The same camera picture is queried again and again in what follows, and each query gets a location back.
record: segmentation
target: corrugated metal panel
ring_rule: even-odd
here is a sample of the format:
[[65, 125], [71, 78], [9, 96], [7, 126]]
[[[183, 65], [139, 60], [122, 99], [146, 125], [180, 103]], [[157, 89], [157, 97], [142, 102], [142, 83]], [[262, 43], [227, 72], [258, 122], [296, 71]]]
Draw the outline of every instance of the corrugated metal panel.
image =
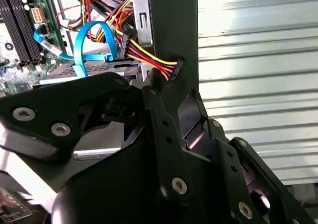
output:
[[318, 0], [198, 0], [199, 89], [284, 184], [318, 182]]

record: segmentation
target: silver screw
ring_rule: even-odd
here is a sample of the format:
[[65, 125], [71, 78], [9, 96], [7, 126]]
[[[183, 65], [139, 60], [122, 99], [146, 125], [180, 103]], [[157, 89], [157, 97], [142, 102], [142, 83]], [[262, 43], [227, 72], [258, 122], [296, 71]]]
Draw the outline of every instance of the silver screw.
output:
[[67, 136], [71, 132], [71, 129], [64, 123], [55, 123], [52, 125], [51, 131], [56, 136]]
[[253, 218], [252, 210], [245, 203], [240, 202], [238, 204], [240, 213], [242, 213], [247, 219], [251, 220]]
[[247, 144], [246, 144], [245, 141], [240, 140], [239, 143], [240, 143], [240, 145], [243, 146], [243, 147], [246, 147], [246, 146], [247, 146]]
[[36, 116], [35, 111], [28, 107], [18, 107], [14, 109], [12, 115], [18, 121], [31, 121]]
[[294, 224], [300, 224], [300, 222], [297, 221], [295, 218], [293, 219], [293, 223], [294, 223]]
[[152, 89], [149, 89], [149, 92], [152, 93], [153, 95], [156, 95], [156, 91], [152, 90]]
[[118, 78], [115, 79], [115, 82], [119, 83], [120, 85], [124, 85], [125, 84], [123, 80], [118, 79]]
[[181, 195], [185, 194], [188, 191], [186, 183], [178, 177], [173, 178], [172, 187], [177, 193]]
[[217, 121], [213, 121], [213, 125], [215, 125], [216, 127], [220, 127], [220, 123], [219, 122], [217, 122]]

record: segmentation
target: black connector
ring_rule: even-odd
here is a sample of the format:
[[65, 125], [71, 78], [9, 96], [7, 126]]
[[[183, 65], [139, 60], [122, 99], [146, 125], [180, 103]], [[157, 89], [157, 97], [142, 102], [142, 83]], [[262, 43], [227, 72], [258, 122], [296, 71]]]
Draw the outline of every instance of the black connector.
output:
[[48, 30], [47, 30], [45, 24], [42, 24], [42, 25], [39, 27], [39, 29], [41, 30], [41, 34], [43, 34], [43, 35], [48, 34]]
[[181, 69], [182, 69], [182, 66], [185, 64], [184, 61], [182, 60], [178, 60], [176, 66], [174, 67], [174, 70], [172, 72], [172, 75], [170, 76], [168, 82], [166, 83], [166, 86], [169, 87], [169, 88], [173, 88], [173, 82], [177, 79]]
[[128, 43], [129, 43], [128, 35], [123, 34], [123, 38], [122, 38], [121, 45], [120, 45], [119, 58], [121, 58], [121, 59], [125, 58], [125, 55], [126, 55], [126, 52], [127, 52]]

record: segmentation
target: ram slot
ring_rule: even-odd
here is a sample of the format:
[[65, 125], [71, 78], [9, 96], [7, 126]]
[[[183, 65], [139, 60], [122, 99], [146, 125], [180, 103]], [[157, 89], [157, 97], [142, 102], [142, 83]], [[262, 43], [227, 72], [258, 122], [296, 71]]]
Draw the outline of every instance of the ram slot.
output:
[[21, 28], [23, 38], [26, 42], [27, 49], [32, 60], [40, 60], [40, 49], [38, 44], [33, 39], [33, 25], [31, 25], [30, 20], [23, 8], [21, 0], [9, 0], [13, 8], [18, 25]]
[[0, 0], [0, 13], [14, 43], [15, 49], [21, 61], [29, 61], [30, 57], [22, 41], [22, 36], [14, 20], [14, 16], [6, 0]]

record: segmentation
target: yellow wire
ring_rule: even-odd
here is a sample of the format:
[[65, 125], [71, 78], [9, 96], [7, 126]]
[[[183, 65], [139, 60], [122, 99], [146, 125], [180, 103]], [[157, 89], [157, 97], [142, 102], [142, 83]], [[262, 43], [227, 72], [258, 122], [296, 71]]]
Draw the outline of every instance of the yellow wire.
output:
[[131, 55], [131, 54], [128, 54], [128, 57], [131, 57], [132, 59], [139, 60], [139, 61], [141, 61], [141, 62], [143, 62], [143, 63], [149, 64], [149, 65], [151, 65], [151, 66], [153, 66], [153, 67], [154, 67], [154, 65], [152, 65], [152, 64], [150, 64], [150, 63], [148, 63], [146, 60], [143, 60], [143, 59], [137, 58], [137, 57], [135, 57], [135, 56], [133, 56], [133, 55]]
[[128, 0], [126, 3], [124, 3], [117, 11], [117, 13], [112, 16], [112, 19], [107, 23], [109, 26], [111, 26], [115, 20], [115, 18], [118, 16], [118, 14], [131, 2], [131, 0]]
[[83, 21], [83, 24], [86, 23], [86, 13], [85, 13], [85, 0], [81, 0], [81, 3], [82, 3], [82, 8], [81, 8], [81, 14], [82, 14], [82, 21]]
[[[153, 66], [154, 68], [156, 68], [153, 64], [148, 63], [146, 60], [137, 58], [137, 57], [135, 57], [135, 56], [133, 56], [133, 55], [131, 55], [131, 54], [127, 54], [127, 55], [128, 55], [128, 57], [130, 57], [130, 58], [132, 58], [132, 59], [139, 60], [139, 61], [141, 61], [141, 62], [143, 62], [143, 63], [149, 64], [149, 65]], [[164, 72], [163, 70], [160, 70], [160, 72], [162, 73], [162, 75], [164, 75], [164, 77], [165, 77], [166, 80], [169, 80], [168, 76], [165, 74], [165, 72]]]
[[[117, 15], [131, 2], [131, 0], [126, 1], [122, 6], [118, 9], [117, 13], [112, 16], [111, 20], [107, 23], [108, 26], [111, 26], [113, 22], [115, 21]], [[102, 38], [104, 36], [104, 32], [100, 33], [100, 35], [97, 37], [97, 42], [101, 42]]]
[[160, 58], [157, 58], [156, 56], [152, 55], [151, 53], [148, 53], [146, 50], [144, 50], [139, 44], [136, 43], [135, 40], [133, 39], [129, 39], [130, 42], [132, 42], [140, 51], [142, 51], [143, 53], [147, 54], [149, 57], [151, 57], [153, 60], [156, 60], [162, 64], [167, 64], [167, 65], [176, 65], [177, 62], [167, 62], [164, 60], [161, 60]]

